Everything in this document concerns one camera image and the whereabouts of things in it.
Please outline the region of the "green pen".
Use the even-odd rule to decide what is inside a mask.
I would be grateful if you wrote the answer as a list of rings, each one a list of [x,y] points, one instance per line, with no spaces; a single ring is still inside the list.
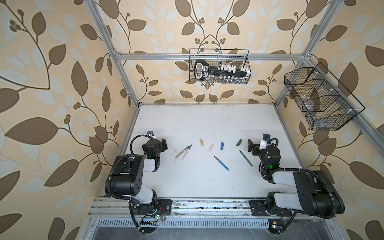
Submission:
[[[247,161],[247,163],[253,167],[253,164],[251,163],[251,161],[247,158],[247,156],[241,151],[239,150],[240,154],[242,155],[242,157]]]

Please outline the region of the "green pen cap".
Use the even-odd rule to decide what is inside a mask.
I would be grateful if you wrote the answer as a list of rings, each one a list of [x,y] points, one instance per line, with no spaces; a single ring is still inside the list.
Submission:
[[[236,146],[239,147],[239,146],[241,145],[241,143],[242,143],[242,139],[240,139],[240,140],[237,142]]]

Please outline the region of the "blue pen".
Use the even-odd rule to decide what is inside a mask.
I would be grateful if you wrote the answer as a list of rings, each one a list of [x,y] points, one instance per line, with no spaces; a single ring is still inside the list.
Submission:
[[[229,171],[230,169],[219,159],[217,158],[216,156],[214,156],[214,158],[218,161],[218,163],[223,166],[227,171]]]

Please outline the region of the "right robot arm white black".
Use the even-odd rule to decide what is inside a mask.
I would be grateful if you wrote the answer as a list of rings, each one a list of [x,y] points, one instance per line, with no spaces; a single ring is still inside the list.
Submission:
[[[264,134],[260,143],[248,141],[248,152],[260,158],[259,173],[270,184],[294,187],[293,193],[269,192],[264,201],[249,202],[254,217],[289,217],[286,223],[271,223],[269,231],[281,235],[297,214],[332,219],[345,212],[345,204],[324,171],[282,168],[279,140]]]

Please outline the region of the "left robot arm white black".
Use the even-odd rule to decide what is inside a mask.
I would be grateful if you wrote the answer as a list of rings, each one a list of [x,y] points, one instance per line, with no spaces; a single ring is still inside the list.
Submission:
[[[148,138],[142,145],[144,153],[134,154],[133,142]],[[134,226],[141,234],[154,231],[158,221],[171,212],[171,200],[159,200],[155,190],[143,184],[145,172],[156,172],[161,164],[160,153],[168,149],[165,139],[158,140],[152,131],[135,136],[130,143],[130,154],[117,156],[105,184],[105,193],[114,199],[128,202]]]

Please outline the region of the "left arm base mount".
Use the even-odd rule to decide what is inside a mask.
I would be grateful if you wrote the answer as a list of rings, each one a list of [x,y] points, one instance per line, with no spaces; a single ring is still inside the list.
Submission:
[[[152,233],[172,211],[171,199],[153,199],[150,204],[129,203],[130,215],[134,226],[141,234]]]

